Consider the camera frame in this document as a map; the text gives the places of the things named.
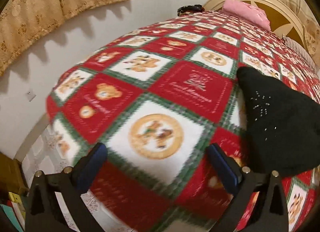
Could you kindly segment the black pants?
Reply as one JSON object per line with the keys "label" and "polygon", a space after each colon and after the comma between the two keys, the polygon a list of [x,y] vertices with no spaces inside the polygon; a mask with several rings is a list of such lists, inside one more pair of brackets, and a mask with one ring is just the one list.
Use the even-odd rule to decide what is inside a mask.
{"label": "black pants", "polygon": [[236,72],[247,118],[248,163],[295,176],[319,166],[319,104],[252,67]]}

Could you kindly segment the striped pillow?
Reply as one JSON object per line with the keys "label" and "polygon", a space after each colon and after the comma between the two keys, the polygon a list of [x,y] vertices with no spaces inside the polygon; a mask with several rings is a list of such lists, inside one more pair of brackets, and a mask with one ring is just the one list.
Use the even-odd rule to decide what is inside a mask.
{"label": "striped pillow", "polygon": [[295,40],[292,40],[291,38],[283,35],[283,40],[285,44],[291,48],[295,53],[297,53],[300,57],[302,57],[305,62],[316,72],[317,67],[315,62],[313,61],[310,54]]}

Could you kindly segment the beige curtain on side wall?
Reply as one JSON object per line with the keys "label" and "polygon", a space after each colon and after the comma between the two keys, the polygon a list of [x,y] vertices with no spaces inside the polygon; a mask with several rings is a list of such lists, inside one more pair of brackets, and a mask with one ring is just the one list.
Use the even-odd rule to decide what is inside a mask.
{"label": "beige curtain on side wall", "polygon": [[1,12],[1,73],[37,40],[68,19],[127,0],[9,0]]}

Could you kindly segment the pink folded blanket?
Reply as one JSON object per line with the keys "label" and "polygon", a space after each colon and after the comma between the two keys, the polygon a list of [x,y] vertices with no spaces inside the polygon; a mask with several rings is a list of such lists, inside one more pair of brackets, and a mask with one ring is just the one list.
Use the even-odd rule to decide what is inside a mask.
{"label": "pink folded blanket", "polygon": [[266,31],[271,31],[270,21],[265,11],[256,6],[238,0],[225,0],[222,11],[238,16]]}

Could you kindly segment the red patchwork bear bedspread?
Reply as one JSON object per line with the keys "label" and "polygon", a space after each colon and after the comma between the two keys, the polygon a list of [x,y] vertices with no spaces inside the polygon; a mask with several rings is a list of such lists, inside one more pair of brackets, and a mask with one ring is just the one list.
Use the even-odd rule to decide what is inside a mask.
{"label": "red patchwork bear bedspread", "polygon": [[275,34],[222,12],[132,31],[70,68],[46,105],[70,165],[104,143],[84,196],[106,231],[208,231],[232,196],[204,152],[244,165],[245,105],[236,70],[251,66],[319,101],[316,73]]}

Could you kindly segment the black object beside bed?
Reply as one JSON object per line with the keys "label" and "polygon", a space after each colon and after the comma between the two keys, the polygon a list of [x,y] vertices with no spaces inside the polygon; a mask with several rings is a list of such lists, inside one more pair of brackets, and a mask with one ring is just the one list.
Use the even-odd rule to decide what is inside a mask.
{"label": "black object beside bed", "polygon": [[194,13],[202,13],[205,9],[200,4],[194,4],[194,5],[188,5],[178,8],[177,15],[188,15],[188,14],[194,14]]}

